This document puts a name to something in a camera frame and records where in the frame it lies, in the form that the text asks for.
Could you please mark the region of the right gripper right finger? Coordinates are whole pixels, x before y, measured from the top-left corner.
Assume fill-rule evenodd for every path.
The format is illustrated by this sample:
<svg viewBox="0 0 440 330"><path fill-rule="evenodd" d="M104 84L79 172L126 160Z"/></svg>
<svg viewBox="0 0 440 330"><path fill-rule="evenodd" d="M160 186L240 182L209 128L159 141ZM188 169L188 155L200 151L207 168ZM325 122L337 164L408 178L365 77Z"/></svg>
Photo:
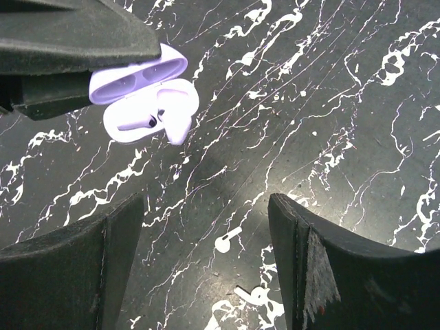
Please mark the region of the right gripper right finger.
<svg viewBox="0 0 440 330"><path fill-rule="evenodd" d="M288 329L438 329L439 251L364 238L287 195L268 203Z"/></svg>

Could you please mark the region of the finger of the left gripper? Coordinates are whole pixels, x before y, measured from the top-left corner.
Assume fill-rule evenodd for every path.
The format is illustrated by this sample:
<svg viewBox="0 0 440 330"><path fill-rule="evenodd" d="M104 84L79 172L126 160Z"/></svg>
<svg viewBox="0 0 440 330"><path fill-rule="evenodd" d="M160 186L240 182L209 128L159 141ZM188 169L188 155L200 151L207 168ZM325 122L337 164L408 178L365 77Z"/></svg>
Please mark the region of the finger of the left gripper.
<svg viewBox="0 0 440 330"><path fill-rule="evenodd" d="M47 120L91 105L90 71L40 76L1 76L1 114L14 111Z"/></svg>
<svg viewBox="0 0 440 330"><path fill-rule="evenodd" d="M153 29L113 1L2 1L1 73L60 74L159 58Z"/></svg>

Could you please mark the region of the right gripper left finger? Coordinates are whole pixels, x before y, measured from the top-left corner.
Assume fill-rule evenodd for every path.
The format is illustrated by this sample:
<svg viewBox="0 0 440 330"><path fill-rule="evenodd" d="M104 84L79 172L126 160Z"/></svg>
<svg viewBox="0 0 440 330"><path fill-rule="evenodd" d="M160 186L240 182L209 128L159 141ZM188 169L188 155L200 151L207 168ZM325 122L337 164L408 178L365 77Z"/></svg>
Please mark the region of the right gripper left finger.
<svg viewBox="0 0 440 330"><path fill-rule="evenodd" d="M115 329L144 200L1 249L2 329Z"/></svg>

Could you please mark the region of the purple earbud charging case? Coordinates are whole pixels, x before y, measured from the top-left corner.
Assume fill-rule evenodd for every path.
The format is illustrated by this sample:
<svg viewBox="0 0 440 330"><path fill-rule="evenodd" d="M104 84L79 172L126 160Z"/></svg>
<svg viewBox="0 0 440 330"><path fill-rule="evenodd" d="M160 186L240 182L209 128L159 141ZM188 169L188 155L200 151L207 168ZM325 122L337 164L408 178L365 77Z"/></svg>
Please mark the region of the purple earbud charging case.
<svg viewBox="0 0 440 330"><path fill-rule="evenodd" d="M103 124L112 140L121 144L136 142L164 131L158 118L157 93L162 89L183 91L190 98L191 118L199 108L199 94L195 86L181 78L188 66L187 58L169 45L161 44L161 56L140 64L95 71L89 82L89 100L106 107ZM120 131L117 125L128 118L152 115L157 125Z"/></svg>

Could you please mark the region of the purple earbud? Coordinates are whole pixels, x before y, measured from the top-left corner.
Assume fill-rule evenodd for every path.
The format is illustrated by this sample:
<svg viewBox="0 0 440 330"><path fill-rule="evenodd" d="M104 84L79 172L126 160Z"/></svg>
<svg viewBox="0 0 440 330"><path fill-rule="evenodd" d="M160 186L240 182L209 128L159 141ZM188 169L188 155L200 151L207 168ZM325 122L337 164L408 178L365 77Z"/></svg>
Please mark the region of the purple earbud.
<svg viewBox="0 0 440 330"><path fill-rule="evenodd" d="M157 119L152 115L146 115L141 117L132 117L126 119L124 122L120 122L117 125L120 131L131 131L135 129L147 128L152 129L157 125Z"/></svg>
<svg viewBox="0 0 440 330"><path fill-rule="evenodd" d="M164 125L168 141L182 145L192 124L190 98L187 93L162 89L157 93L158 118Z"/></svg>

